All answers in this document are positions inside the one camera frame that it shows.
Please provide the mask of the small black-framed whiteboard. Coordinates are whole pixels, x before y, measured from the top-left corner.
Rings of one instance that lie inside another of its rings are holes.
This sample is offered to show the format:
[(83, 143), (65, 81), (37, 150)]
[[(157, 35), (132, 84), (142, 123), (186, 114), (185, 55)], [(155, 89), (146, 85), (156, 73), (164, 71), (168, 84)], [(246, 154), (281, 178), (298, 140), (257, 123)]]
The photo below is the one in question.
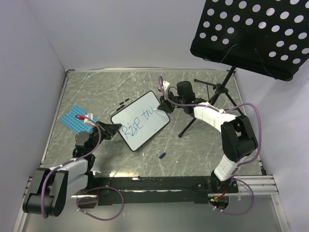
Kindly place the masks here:
[(137, 151), (169, 122), (164, 111), (154, 111), (160, 101), (148, 91), (111, 116), (113, 124), (122, 124), (119, 133), (131, 151)]

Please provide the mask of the blue marker cap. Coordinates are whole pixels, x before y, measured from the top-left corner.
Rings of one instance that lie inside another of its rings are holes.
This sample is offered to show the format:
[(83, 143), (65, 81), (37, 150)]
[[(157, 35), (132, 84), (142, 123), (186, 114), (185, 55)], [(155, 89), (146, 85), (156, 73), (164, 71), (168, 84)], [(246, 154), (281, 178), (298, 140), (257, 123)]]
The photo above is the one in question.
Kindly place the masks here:
[(166, 155), (166, 152), (162, 153), (159, 158), (162, 159)]

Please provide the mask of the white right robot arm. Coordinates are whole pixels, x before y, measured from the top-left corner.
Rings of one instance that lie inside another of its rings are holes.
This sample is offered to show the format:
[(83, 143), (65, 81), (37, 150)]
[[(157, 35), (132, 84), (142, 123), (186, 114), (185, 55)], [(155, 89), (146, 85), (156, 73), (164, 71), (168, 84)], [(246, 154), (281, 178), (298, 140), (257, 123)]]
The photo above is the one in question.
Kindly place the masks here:
[(256, 136), (246, 115), (233, 115), (228, 110), (218, 109), (202, 98), (196, 98), (189, 81), (177, 84), (177, 94), (171, 92), (171, 85), (158, 79), (158, 89), (162, 93), (158, 110), (171, 114), (175, 109), (183, 109), (193, 119), (207, 123), (221, 134), (223, 157), (212, 172), (211, 187), (222, 192), (228, 186), (240, 166), (247, 164), (246, 157), (259, 152), (261, 136)]

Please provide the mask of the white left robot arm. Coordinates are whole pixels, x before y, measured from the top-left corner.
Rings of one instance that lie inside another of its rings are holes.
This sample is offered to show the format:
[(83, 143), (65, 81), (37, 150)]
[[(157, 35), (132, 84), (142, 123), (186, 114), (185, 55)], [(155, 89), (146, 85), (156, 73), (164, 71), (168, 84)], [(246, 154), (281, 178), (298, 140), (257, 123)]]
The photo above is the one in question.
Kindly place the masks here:
[(23, 212), (44, 218), (57, 217), (69, 197), (79, 191), (92, 193), (96, 187), (91, 171), (95, 162), (94, 151), (103, 140), (112, 139), (121, 126), (98, 121), (91, 132), (77, 133), (69, 161), (52, 168), (40, 167), (34, 172), (23, 201)]

